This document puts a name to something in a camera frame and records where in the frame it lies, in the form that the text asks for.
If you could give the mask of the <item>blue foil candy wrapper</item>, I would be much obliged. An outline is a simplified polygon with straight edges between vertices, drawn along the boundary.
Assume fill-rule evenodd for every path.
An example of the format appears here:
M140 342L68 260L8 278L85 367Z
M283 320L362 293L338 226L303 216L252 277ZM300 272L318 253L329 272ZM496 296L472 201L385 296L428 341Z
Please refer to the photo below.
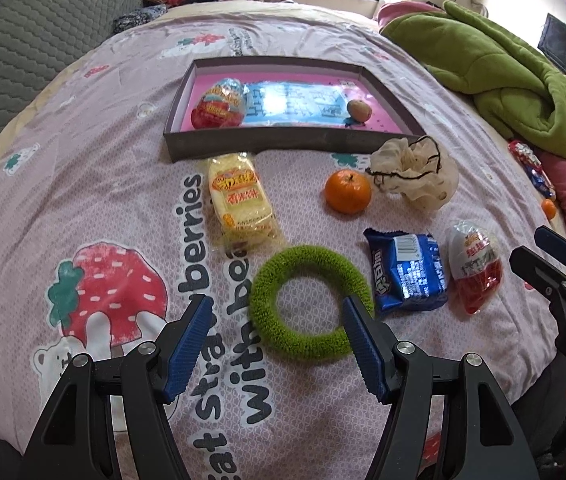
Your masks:
M542 169L529 167L527 174L534 188L546 199L556 200L555 188Z

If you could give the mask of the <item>dark shallow box tray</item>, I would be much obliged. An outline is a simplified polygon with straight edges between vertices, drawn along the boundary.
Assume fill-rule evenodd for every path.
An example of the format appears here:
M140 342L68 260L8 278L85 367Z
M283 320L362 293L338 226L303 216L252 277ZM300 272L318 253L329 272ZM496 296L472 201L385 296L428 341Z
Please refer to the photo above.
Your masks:
M173 162L268 150L371 154L424 129L364 67L283 56L198 58L173 98Z

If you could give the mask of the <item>large blue-red surprise egg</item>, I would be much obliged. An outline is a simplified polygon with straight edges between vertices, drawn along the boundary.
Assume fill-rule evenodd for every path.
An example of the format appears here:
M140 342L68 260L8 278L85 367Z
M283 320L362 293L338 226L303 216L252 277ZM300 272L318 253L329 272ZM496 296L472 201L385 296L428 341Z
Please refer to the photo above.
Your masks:
M240 127L245 117L248 88L235 78L223 78L207 89L190 114L194 129Z

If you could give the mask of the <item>red foil candy wrapper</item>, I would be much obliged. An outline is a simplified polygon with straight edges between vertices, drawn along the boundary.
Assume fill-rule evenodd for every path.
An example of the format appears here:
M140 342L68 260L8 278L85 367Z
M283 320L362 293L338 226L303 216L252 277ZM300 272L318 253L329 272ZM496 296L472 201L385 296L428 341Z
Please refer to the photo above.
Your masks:
M508 151L516 159L516 162L527 174L540 176L543 172L542 164L538 156L528 144L519 140L513 140L508 144Z

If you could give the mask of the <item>small orange by pillow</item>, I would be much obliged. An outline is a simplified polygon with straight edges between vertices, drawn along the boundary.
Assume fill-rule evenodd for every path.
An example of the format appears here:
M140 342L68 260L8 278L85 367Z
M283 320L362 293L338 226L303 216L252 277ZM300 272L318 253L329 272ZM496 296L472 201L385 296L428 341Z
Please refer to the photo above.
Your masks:
M553 220L555 218L557 214L557 207L554 200L551 200L550 198L542 200L541 208L548 220Z

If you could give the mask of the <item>pink strawberry print bedsheet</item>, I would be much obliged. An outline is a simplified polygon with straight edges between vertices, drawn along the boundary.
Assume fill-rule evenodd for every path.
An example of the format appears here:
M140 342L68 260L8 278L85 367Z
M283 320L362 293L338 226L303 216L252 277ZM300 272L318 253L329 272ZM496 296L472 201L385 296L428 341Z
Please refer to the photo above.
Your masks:
M458 164L451 202L425 214L375 194L362 214L326 205L324 183L364 155L253 156L277 236L226 252L202 160L172 162L163 131L199 58L275 55L369 70ZM72 356L127 353L213 298L213 327L169 411L196 479L361 479L388 410L352 356L285 359L248 316L251 282L281 249L317 245L372 273L364 231L444 242L473 221L507 255L545 224L505 142L400 48L354 18L269 4L206 4L106 40L68 66L0 133L0 470L14 477L37 418Z

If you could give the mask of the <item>green fleece blanket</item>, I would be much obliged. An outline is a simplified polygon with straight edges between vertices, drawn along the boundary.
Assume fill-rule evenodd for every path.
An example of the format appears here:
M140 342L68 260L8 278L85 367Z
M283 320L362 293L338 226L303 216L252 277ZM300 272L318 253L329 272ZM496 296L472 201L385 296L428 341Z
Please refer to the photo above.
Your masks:
M524 40L453 1L394 18L381 35L443 87L470 96L504 139L566 159L566 75Z

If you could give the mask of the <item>small red-white surprise egg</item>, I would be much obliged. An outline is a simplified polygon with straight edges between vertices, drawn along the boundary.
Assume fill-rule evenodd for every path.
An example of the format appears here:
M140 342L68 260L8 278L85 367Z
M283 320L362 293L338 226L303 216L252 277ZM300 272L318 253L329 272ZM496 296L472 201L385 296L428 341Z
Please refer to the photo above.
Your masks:
M502 282L503 266L496 239L472 221L456 222L448 236L448 261L465 313L477 313Z

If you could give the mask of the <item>pink and blue book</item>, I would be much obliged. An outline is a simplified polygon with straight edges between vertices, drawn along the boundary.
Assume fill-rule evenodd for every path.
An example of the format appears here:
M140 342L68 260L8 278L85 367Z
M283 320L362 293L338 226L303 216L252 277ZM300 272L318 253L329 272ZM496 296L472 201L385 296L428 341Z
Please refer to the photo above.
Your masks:
M193 129L190 114L202 94L223 78L235 78L248 88L244 127L309 125L325 127L351 126L356 129L400 133L398 113L379 92L359 77L338 74L285 74L281 72L194 72L178 91L169 119L169 130ZM362 100L372 107L372 117L355 124L348 114L347 103Z

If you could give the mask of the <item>orange mandarin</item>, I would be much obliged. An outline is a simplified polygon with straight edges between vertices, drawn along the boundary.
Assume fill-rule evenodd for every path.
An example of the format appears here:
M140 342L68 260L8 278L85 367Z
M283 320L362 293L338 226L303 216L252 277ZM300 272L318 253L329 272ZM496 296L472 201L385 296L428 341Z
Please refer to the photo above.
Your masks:
M360 214L369 206L372 188L360 172L343 169L334 172L323 190L327 205L341 214Z

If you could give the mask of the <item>yellow rice cracker packet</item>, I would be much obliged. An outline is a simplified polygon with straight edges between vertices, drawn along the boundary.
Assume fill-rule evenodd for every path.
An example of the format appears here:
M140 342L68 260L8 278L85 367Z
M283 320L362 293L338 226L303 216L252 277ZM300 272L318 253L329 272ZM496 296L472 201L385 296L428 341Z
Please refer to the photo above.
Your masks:
M253 160L246 153L217 155L206 160L213 211L228 252L278 248L283 234Z

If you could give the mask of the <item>brown walnut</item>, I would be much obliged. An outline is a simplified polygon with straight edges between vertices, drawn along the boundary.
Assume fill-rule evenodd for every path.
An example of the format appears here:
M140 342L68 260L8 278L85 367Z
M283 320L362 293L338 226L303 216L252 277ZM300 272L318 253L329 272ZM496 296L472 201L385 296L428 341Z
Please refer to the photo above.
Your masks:
M372 117L372 107L362 100L350 100L347 103L348 114L355 122L364 124Z

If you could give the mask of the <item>beige sheer fabric scrunchie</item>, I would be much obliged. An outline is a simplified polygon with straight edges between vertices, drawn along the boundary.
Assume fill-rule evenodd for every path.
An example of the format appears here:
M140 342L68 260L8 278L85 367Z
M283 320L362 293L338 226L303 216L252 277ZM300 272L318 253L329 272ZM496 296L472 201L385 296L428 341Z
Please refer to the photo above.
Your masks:
M458 165L432 136L386 141L371 154L367 174L382 192L423 211L447 205L458 188Z

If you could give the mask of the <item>blue cookie packet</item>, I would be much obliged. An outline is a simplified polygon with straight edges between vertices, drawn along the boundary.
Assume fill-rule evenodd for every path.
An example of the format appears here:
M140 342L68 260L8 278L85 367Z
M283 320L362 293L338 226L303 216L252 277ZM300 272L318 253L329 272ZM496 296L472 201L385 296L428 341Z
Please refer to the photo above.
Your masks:
M448 280L439 245L432 235L372 228L363 235L370 247L379 314L432 311L448 301Z

